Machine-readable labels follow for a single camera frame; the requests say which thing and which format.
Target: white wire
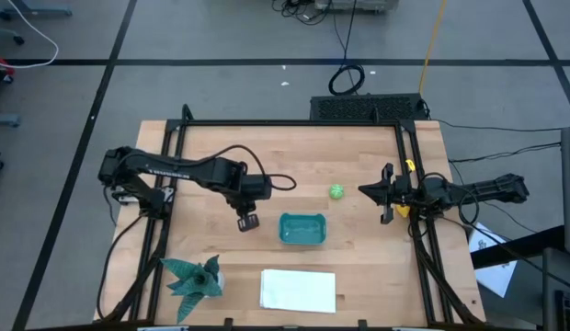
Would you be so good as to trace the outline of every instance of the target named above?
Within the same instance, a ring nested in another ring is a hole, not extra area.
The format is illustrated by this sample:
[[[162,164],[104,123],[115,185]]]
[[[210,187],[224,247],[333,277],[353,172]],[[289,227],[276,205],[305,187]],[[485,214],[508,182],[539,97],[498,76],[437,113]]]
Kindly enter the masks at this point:
[[[4,67],[4,68],[12,68],[12,69],[28,69],[28,68],[35,68],[35,67],[39,67],[39,66],[44,66],[44,65],[48,65],[50,63],[53,63],[54,60],[56,60],[56,56],[58,56],[58,45],[56,44],[56,42],[52,41],[52,39],[48,38],[45,34],[41,33],[38,29],[36,29],[33,25],[31,25],[28,20],[24,17],[23,14],[21,14],[21,12],[19,11],[19,8],[17,8],[16,5],[14,5],[13,2],[11,2],[11,0],[7,0],[9,2],[9,4],[16,9],[17,13],[21,16],[21,19],[24,20],[24,22],[26,22],[26,24],[28,24],[28,26],[30,28],[32,28],[34,31],[38,32],[39,35],[41,35],[42,37],[44,37],[45,40],[49,41],[52,45],[54,45],[54,56],[52,56],[52,58],[45,62],[45,63],[35,63],[35,64],[30,64],[30,65],[9,65],[9,64],[3,64],[0,63],[0,66]]]

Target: green ball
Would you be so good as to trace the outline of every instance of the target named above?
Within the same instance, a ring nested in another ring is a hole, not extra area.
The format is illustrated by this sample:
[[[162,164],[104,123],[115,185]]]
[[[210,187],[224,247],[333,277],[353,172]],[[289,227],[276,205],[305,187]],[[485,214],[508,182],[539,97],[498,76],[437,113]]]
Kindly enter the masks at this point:
[[[342,185],[334,184],[330,187],[330,198],[334,200],[342,199],[344,197],[344,188]]]

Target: electronic device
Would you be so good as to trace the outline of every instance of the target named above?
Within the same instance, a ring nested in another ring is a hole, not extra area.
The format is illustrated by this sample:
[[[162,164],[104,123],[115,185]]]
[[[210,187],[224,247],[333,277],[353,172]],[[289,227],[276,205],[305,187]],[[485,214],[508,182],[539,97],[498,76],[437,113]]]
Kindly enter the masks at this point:
[[[310,120],[427,120],[418,93],[312,97]]]
[[[557,324],[559,330],[570,331],[570,293],[566,291],[556,291]]]

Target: black clamp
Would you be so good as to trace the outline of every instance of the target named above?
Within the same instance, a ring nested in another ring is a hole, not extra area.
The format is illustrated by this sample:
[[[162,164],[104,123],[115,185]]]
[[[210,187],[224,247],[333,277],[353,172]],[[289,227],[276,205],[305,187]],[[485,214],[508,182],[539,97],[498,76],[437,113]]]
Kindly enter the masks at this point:
[[[238,230],[240,230],[240,232],[255,229],[259,225],[260,222],[258,221],[258,216],[256,214],[244,215],[238,220]]]
[[[223,331],[232,331],[232,325],[234,324],[234,319],[227,317],[223,320]]]

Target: yellow cable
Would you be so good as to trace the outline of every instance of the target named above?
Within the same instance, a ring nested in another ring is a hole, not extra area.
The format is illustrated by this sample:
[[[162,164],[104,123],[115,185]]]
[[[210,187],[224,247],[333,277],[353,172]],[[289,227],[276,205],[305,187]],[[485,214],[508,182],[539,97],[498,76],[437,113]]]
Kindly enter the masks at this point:
[[[444,7],[447,5],[447,0],[442,0],[440,5],[439,15],[436,17],[436,23],[434,23],[434,30],[432,30],[432,39],[428,44],[428,50],[426,51],[426,59],[424,60],[424,68],[422,68],[422,75],[420,75],[420,85],[418,86],[418,92],[420,96],[424,94],[424,81],[426,81],[426,70],[428,68],[428,60],[430,59],[430,54],[432,53],[432,47],[434,46],[434,40],[439,33],[440,21],[442,21],[442,14],[444,13]]]

